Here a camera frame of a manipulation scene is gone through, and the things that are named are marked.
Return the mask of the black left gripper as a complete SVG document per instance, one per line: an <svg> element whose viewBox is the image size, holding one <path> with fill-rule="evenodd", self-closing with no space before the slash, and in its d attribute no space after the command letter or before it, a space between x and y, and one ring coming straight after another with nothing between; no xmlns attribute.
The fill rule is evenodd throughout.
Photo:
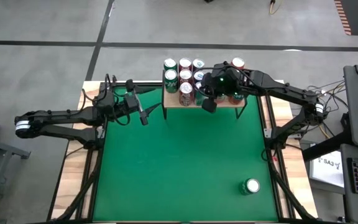
<svg viewBox="0 0 358 224"><path fill-rule="evenodd" d="M151 91L154 91L155 88L151 88L151 87L144 87L144 86L137 86L132 79L129 79L126 81L126 90L127 93L129 95L134 95L137 97L137 100L139 102L139 109L137 110L139 112L139 116L140 116L140 121L142 123L142 125L147 125L148 121L147 121L147 117L149 117L149 115L151 114L151 112L153 112L154 109L158 108L161 103L157 103L155 105L152 105L151 107L146 108L145 110L142 107L142 104L139 100L139 95L144 94L144 93L148 93ZM125 116L127 117L127 123L126 125L128 125L131 121L131 117L130 114L127 110L126 110L126 106L124 104L124 108L125 108Z"/></svg>

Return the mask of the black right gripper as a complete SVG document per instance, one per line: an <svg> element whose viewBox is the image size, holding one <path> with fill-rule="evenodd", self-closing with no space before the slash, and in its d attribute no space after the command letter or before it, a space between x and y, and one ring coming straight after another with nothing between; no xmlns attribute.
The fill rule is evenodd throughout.
<svg viewBox="0 0 358 224"><path fill-rule="evenodd" d="M208 97L217 98L221 95L242 95L245 75L229 63L215 64L211 71L202 79L202 91Z"/></svg>

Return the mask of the red Fanta strawberry can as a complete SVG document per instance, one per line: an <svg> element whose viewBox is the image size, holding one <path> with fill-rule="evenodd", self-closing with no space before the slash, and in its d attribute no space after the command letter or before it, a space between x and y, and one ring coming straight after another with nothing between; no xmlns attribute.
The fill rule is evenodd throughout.
<svg viewBox="0 0 358 224"><path fill-rule="evenodd" d="M240 57L235 57L231 60L231 65L236 67L237 69L242 70L245 67L245 61Z"/></svg>
<svg viewBox="0 0 358 224"><path fill-rule="evenodd" d="M233 105L239 105L244 102L244 95L233 94L229 97L229 102Z"/></svg>

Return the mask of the green Sprite can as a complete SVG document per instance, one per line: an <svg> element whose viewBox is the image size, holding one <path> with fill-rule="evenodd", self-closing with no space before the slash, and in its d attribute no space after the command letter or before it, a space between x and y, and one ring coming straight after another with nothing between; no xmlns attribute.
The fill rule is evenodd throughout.
<svg viewBox="0 0 358 224"><path fill-rule="evenodd" d="M163 61L163 68L165 71L168 70L174 70L174 71L178 71L178 64L176 62L176 60L172 59L172 58L166 58Z"/></svg>
<svg viewBox="0 0 358 224"><path fill-rule="evenodd" d="M256 194L260 190L260 184L257 179L249 178L239 184L239 191L242 195Z"/></svg>
<svg viewBox="0 0 358 224"><path fill-rule="evenodd" d="M169 69L164 74L165 89L169 93L176 93L178 90L178 74L175 70Z"/></svg>

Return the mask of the red Coca-Cola can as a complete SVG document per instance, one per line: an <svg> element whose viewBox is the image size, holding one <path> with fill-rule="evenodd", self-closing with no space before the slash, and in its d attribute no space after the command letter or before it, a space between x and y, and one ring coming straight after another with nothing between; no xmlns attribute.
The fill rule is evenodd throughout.
<svg viewBox="0 0 358 224"><path fill-rule="evenodd" d="M183 82L180 85L180 96L179 96L179 102L183 106L189 106L191 105L191 102L193 100L193 87L188 82Z"/></svg>
<svg viewBox="0 0 358 224"><path fill-rule="evenodd" d="M193 75L189 69L184 68L182 71L179 72L179 85L185 82L192 84Z"/></svg>
<svg viewBox="0 0 358 224"><path fill-rule="evenodd" d="M179 72L184 69L191 70L192 69L192 61L189 58L181 58L179 60Z"/></svg>

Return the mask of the wooden shelf with black legs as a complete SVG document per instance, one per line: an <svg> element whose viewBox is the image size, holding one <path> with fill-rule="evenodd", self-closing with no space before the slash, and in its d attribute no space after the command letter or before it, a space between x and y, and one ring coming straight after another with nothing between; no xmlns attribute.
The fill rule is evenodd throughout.
<svg viewBox="0 0 358 224"><path fill-rule="evenodd" d="M163 117L167 118L167 110L168 109L190 109L190 108L199 108L201 109L201 105L196 105L194 101L191 102L189 106L183 106L179 102L179 91L176 93L169 93L165 87L165 70L162 71L162 109L163 109ZM247 98L244 98L240 103L238 104L232 104L229 101L229 97L227 96L223 101L220 101L217 104L216 109L218 108L234 108L236 112L236 118L239 119L241 117L241 114L245 110L247 106Z"/></svg>

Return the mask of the green table mat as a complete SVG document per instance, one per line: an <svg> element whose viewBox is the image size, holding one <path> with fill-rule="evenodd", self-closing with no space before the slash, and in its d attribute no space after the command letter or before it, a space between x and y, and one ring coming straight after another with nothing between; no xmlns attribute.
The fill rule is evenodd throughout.
<svg viewBox="0 0 358 224"><path fill-rule="evenodd" d="M160 102L161 90L140 96ZM161 107L109 123L94 205L96 221L275 221L277 212L255 97L237 119L231 108ZM260 190L242 195L239 184Z"/></svg>

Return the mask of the black stand beam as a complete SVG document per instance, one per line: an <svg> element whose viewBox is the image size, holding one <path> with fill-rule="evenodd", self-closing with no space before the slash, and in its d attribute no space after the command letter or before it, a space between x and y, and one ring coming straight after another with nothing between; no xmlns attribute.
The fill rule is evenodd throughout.
<svg viewBox="0 0 358 224"><path fill-rule="evenodd" d="M343 131L330 139L303 150L303 160L308 162L325 154L329 154L330 152L338 150L341 144L353 144L351 132L349 130Z"/></svg>

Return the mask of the white paper sign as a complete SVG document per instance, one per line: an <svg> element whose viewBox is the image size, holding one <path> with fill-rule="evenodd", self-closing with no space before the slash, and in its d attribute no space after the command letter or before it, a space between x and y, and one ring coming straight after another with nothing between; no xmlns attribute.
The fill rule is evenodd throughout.
<svg viewBox="0 0 358 224"><path fill-rule="evenodd" d="M310 161L310 178L337 187L344 187L340 151L330 152Z"/></svg>

